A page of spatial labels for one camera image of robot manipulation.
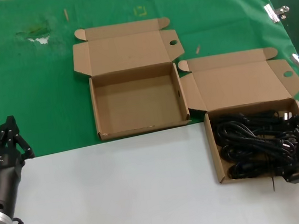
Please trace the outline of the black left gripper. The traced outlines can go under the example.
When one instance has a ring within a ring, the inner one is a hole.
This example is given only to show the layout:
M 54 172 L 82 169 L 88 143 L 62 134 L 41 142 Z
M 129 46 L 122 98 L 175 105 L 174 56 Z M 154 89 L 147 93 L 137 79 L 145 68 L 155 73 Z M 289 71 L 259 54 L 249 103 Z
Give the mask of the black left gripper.
M 23 154 L 15 149 L 17 146 Z M 8 116 L 0 125 L 0 213 L 14 215 L 24 160 L 34 157 L 32 147 L 20 135 L 15 117 Z

